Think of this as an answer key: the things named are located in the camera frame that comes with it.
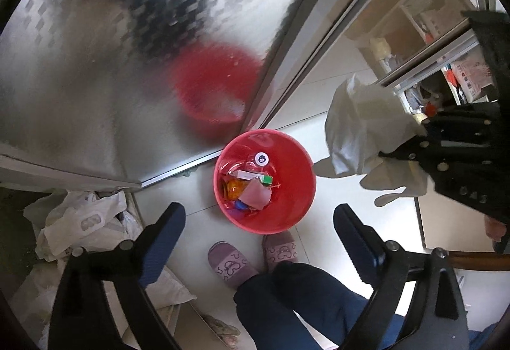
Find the red bucket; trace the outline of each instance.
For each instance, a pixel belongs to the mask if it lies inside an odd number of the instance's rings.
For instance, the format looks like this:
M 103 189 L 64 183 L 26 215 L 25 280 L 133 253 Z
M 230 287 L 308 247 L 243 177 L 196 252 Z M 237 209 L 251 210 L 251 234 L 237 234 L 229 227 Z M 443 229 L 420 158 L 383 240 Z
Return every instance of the red bucket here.
M 226 200 L 222 176 L 241 169 L 249 156 L 264 152 L 269 164 L 264 168 L 273 177 L 271 202 L 261 211 L 244 212 Z M 241 229 L 255 234 L 283 232 L 297 224 L 315 197 L 316 178 L 312 159 L 294 138 L 279 131 L 261 129 L 233 139 L 221 152 L 214 169 L 214 195 L 225 216 Z
M 262 61 L 225 43 L 196 43 L 172 64 L 176 96 L 188 126 L 206 138 L 239 132 Z

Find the white bottle cap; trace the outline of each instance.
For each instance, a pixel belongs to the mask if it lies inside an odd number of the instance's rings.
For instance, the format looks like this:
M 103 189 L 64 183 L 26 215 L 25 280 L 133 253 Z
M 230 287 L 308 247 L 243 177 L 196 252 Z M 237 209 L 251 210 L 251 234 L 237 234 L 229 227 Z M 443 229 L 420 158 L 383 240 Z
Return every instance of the white bottle cap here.
M 260 167 L 267 166 L 269 163 L 269 156 L 262 151 L 255 155 L 255 164 Z

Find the pink slipper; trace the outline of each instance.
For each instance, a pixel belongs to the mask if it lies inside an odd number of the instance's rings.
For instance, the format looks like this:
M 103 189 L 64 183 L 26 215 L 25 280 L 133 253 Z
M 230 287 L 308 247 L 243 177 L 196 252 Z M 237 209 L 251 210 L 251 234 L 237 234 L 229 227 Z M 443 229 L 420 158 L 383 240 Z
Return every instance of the pink slipper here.
M 215 243 L 211 246 L 207 258 L 211 268 L 223 278 L 229 287 L 234 289 L 259 273 L 248 259 L 230 243 Z
M 262 240 L 262 248 L 269 272 L 272 272 L 281 261 L 297 262 L 296 243 L 288 230 L 266 235 Z

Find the person's hand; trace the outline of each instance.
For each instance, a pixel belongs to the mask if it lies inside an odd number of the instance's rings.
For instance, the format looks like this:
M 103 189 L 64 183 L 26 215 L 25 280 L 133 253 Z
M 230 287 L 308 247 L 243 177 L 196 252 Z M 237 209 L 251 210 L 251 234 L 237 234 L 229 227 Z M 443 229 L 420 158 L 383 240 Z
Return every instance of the person's hand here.
M 485 215 L 485 234 L 493 241 L 501 242 L 501 238 L 506 235 L 506 225 Z

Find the person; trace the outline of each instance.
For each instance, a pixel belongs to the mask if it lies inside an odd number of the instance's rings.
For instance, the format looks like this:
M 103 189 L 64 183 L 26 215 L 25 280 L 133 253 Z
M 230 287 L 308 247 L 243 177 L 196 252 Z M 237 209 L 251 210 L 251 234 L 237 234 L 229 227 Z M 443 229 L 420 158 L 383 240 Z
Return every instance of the person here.
M 340 346 L 368 300 L 322 269 L 298 263 L 296 243 L 288 231 L 264 237 L 262 248 L 267 273 L 259 273 L 229 243 L 218 242 L 208 252 L 211 268 L 237 290 L 238 318 L 257 349 L 321 350 L 295 312 Z M 380 349 L 395 343 L 403 322 L 402 316 L 393 316 Z M 478 349 L 494 326 L 481 333 L 470 331 L 470 350 Z

